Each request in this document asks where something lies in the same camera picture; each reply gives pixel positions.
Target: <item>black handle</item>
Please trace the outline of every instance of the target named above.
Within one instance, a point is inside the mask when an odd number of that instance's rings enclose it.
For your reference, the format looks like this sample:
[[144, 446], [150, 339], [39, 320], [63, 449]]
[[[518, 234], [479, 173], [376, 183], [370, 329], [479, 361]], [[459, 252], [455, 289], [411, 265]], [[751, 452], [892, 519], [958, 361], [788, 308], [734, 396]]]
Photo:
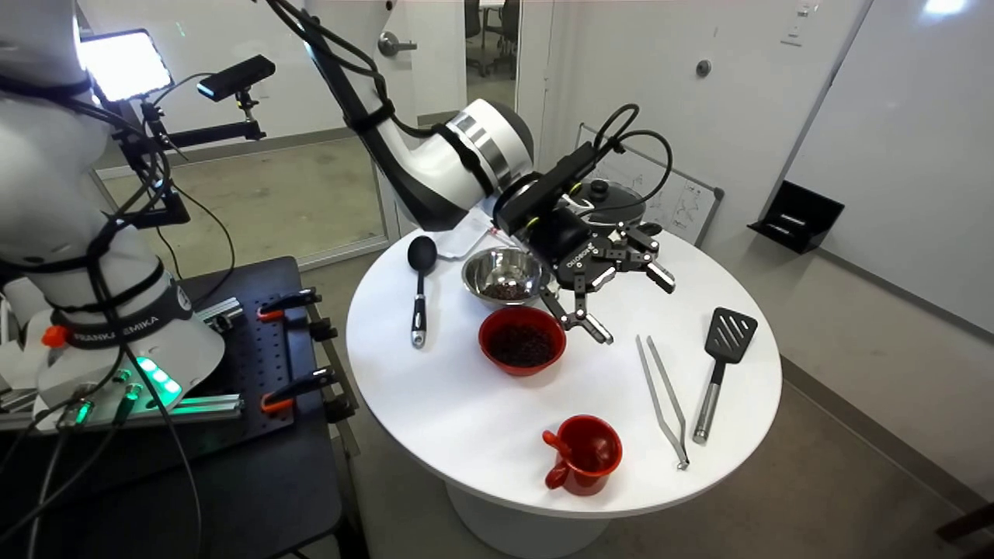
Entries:
[[413, 294], [413, 317], [411, 317], [411, 345], [424, 347], [430, 332], [430, 312], [427, 312], [427, 273], [415, 273], [415, 294]]
[[312, 308], [316, 302], [320, 302], [320, 294], [313, 289], [299, 289], [299, 293], [290, 293], [290, 294], [281, 294], [274, 302], [258, 304], [258, 312], [272, 313], [272, 312], [287, 312], [287, 308]]
[[697, 427], [692, 427], [692, 442], [697, 446], [706, 446], [709, 434], [711, 434], [721, 381], [723, 381], [723, 361], [716, 361], [709, 396], [706, 396], [703, 410], [699, 410]]

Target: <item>mug handle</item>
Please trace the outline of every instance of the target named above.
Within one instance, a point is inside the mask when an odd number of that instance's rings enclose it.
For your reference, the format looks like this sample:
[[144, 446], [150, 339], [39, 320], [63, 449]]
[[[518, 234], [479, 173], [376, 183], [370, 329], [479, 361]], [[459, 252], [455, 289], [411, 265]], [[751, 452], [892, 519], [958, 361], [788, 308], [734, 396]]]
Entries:
[[553, 489], [562, 489], [567, 484], [567, 475], [569, 475], [569, 469], [567, 469], [567, 464], [560, 460], [549, 471], [546, 471], [546, 489], [553, 491]]
[[549, 446], [549, 449], [556, 449], [556, 452], [562, 449], [560, 438], [556, 438], [556, 432], [541, 432], [541, 442]]

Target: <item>table pedestal base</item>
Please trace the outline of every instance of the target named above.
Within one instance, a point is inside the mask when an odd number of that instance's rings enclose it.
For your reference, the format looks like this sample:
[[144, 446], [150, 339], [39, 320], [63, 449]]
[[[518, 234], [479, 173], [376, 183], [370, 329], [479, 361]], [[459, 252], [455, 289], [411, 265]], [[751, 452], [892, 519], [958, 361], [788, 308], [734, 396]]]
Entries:
[[543, 519], [477, 497], [452, 497], [452, 503], [482, 545], [518, 559], [575, 556], [608, 528], [605, 519]]

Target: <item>metal tongs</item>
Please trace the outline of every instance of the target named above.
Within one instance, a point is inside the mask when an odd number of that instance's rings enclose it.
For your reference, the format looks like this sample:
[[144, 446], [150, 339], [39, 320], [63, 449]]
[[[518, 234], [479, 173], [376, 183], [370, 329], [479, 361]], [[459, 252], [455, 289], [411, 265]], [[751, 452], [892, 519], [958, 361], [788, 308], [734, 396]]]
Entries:
[[666, 386], [666, 392], [668, 392], [668, 399], [670, 399], [670, 406], [673, 406], [673, 413], [677, 413], [682, 434], [673, 434], [673, 430], [670, 430], [670, 427], [666, 424], [666, 416], [661, 416], [661, 400], [660, 400], [660, 392], [657, 392], [657, 381], [652, 381], [652, 369], [648, 369], [648, 358], [647, 358], [647, 347], [644, 347], [644, 335], [634, 335], [634, 341], [637, 341], [637, 347], [640, 347], [644, 375], [647, 375], [647, 386], [648, 386], [648, 396], [652, 396], [652, 406], [657, 406], [660, 430], [661, 430], [661, 434], [670, 442], [670, 449], [673, 449], [673, 453], [677, 453], [677, 460], [682, 460], [682, 469], [688, 469], [688, 467], [689, 467], [689, 456], [688, 456], [688, 420], [685, 420], [677, 392], [673, 392], [673, 386], [670, 386], [670, 375], [668, 375], [666, 367], [661, 367], [661, 358], [660, 358], [660, 352], [657, 352], [652, 335], [647, 335], [647, 345], [648, 345], [648, 352], [652, 352], [657, 369], [660, 369], [661, 386]]

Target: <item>green light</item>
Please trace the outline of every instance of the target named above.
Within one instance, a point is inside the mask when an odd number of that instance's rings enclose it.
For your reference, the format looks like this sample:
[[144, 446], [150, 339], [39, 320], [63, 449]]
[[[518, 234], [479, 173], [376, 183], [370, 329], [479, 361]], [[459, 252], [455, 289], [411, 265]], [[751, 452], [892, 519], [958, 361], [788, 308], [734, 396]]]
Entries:
[[74, 427], [83, 427], [83, 424], [89, 420], [89, 413], [94, 413], [94, 404], [89, 404], [89, 400], [83, 400], [83, 404], [78, 404], [78, 406], [74, 406], [72, 424], [74, 424]]
[[203, 410], [196, 410], [196, 406], [175, 406], [175, 416], [203, 416], [205, 410], [210, 410], [210, 406], [203, 406]]
[[140, 358], [136, 367], [144, 367], [146, 374], [158, 369], [150, 358]]
[[136, 404], [140, 388], [127, 386], [123, 399], [127, 399], [131, 404]]
[[158, 400], [161, 400], [164, 406], [171, 406], [171, 404], [180, 400], [180, 392], [164, 392], [164, 396], [158, 396]]

